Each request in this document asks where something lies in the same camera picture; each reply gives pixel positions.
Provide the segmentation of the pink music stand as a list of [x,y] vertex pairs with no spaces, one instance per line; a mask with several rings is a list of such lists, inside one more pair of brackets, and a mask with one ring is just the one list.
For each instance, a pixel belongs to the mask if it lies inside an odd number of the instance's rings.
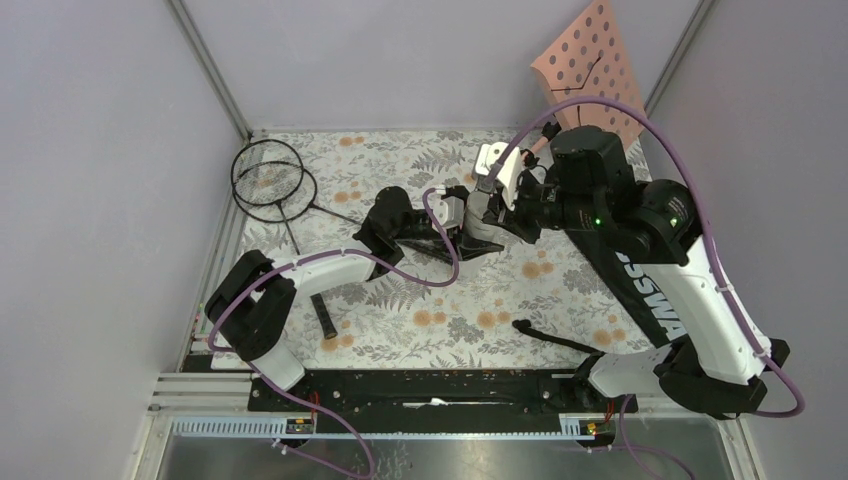
[[[592,1],[531,64],[551,105],[584,96],[612,99],[644,111],[644,103],[614,10],[608,1]],[[604,105],[569,107],[555,114],[561,127],[597,126],[616,133],[625,150],[643,127]]]

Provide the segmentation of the white shuttlecock tube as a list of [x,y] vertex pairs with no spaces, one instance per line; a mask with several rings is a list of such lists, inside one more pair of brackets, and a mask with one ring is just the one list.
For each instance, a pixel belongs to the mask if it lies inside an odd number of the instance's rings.
[[[479,239],[497,243],[497,228],[486,224],[484,216],[488,211],[489,195],[483,192],[471,192],[465,206],[465,219],[457,243],[461,239]],[[484,263],[487,255],[471,261],[461,261],[461,273],[470,276],[477,272]]]

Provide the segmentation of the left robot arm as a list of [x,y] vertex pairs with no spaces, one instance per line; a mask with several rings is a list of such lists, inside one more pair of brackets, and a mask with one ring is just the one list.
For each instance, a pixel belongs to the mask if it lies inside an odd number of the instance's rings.
[[[448,208],[439,218],[428,203],[438,193]],[[388,272],[430,288],[446,287],[459,277],[461,245],[475,256],[498,251],[487,240],[483,216],[491,196],[463,187],[430,188],[422,209],[412,207],[401,187],[381,190],[352,242],[333,250],[302,255],[276,267],[258,250],[245,253],[207,301],[205,312],[213,323],[209,337],[223,336],[228,351],[248,364],[271,388],[272,398],[288,411],[309,401],[305,368],[282,340],[291,308],[300,299],[342,285],[365,283]],[[404,254],[398,237],[412,232],[434,233],[446,247],[451,275],[427,280],[398,268]]]

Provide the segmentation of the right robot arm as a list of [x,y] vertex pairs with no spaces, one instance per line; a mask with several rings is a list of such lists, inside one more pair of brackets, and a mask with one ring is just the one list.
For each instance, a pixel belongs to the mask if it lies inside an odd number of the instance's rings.
[[543,230],[593,235],[612,252],[667,344],[634,354],[593,353],[579,367],[575,402],[597,412],[613,397],[662,395],[722,419],[760,414],[763,374],[785,362],[786,342],[761,333],[727,281],[691,190],[639,181],[620,137],[595,126],[556,135],[543,181],[506,143],[484,145],[474,171],[492,184],[484,221],[532,243]]

